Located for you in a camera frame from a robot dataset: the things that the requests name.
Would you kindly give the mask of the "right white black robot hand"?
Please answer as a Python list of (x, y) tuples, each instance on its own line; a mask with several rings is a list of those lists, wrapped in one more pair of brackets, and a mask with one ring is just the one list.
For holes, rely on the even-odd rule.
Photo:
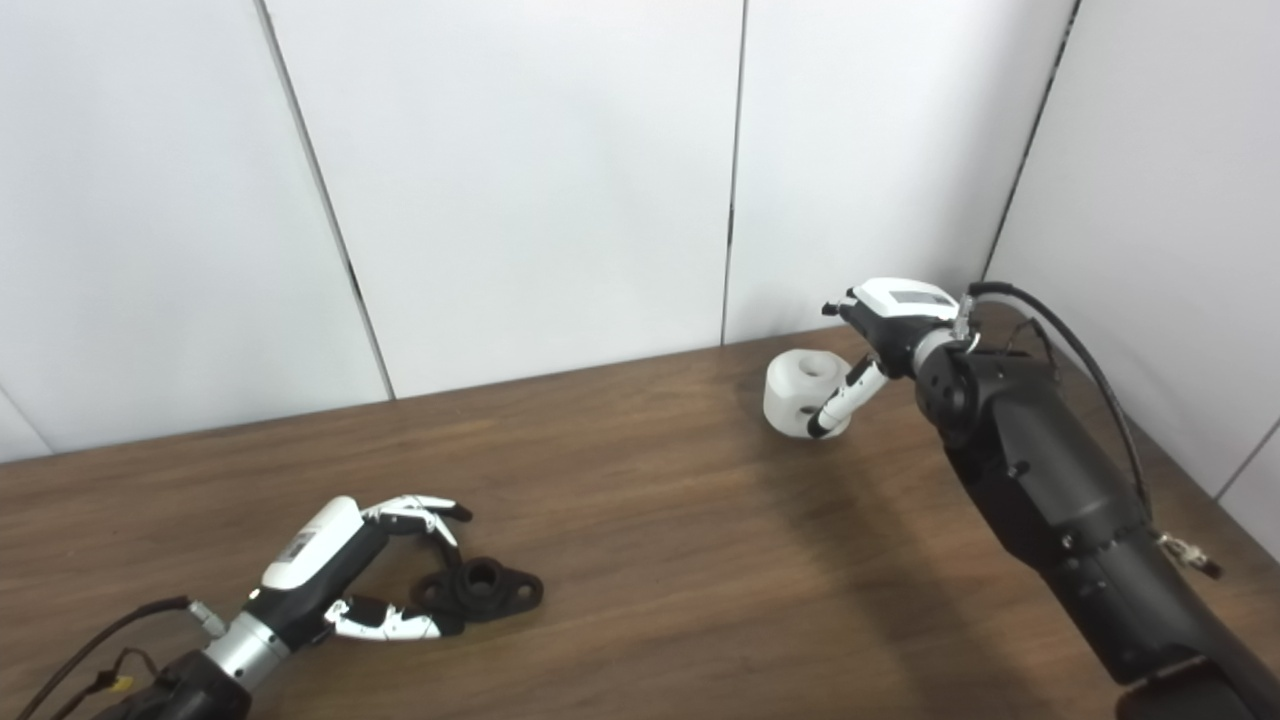
[(854, 328), (869, 350), (810, 414), (808, 436), (823, 439), (845, 429), (890, 380), (914, 379), (934, 350), (972, 351), (980, 338), (970, 327), (973, 304), (972, 297), (957, 301), (936, 284), (895, 277), (870, 278), (824, 304), (820, 313)]

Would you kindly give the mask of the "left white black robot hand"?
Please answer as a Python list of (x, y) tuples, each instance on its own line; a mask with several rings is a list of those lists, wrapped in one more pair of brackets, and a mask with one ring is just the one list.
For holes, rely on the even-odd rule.
[(445, 523), (472, 518), (463, 505), (426, 495), (401, 495), (365, 509), (349, 496), (329, 501), (275, 556), (225, 635), (204, 656), (253, 693), (289, 656), (329, 635), (378, 643), (445, 637), (421, 610), (358, 600), (348, 589), (393, 536), (433, 541), (447, 566), (458, 566), (460, 544)]

